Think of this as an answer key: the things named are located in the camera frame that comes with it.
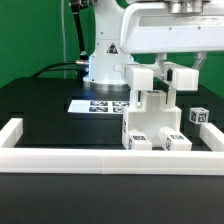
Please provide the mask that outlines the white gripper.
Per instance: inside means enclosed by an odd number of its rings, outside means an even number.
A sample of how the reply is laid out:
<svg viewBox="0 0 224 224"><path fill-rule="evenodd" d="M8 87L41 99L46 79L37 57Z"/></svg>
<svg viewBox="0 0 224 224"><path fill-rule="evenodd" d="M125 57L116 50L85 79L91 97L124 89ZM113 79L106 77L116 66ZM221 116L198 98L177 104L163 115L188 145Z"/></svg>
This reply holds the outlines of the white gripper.
<svg viewBox="0 0 224 224"><path fill-rule="evenodd" d="M127 0L120 29L124 53L158 53L163 81L172 80L166 53L197 52L200 70L210 51L224 51L224 0Z"/></svg>

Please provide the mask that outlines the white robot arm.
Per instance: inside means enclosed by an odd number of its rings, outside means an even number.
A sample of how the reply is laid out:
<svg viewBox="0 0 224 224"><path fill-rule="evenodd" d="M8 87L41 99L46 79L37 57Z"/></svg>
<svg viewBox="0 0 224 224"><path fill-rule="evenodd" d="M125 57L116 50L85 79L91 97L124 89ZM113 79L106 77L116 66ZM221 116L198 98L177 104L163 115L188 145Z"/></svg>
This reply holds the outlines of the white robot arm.
<svg viewBox="0 0 224 224"><path fill-rule="evenodd" d="M169 53L193 52L192 68L200 70L209 52L224 51L224 0L70 0L80 58L88 66L86 86L121 90L121 66L135 54L152 53L160 68L159 78L171 81ZM80 11L92 7L95 14L95 50L85 49Z"/></svg>

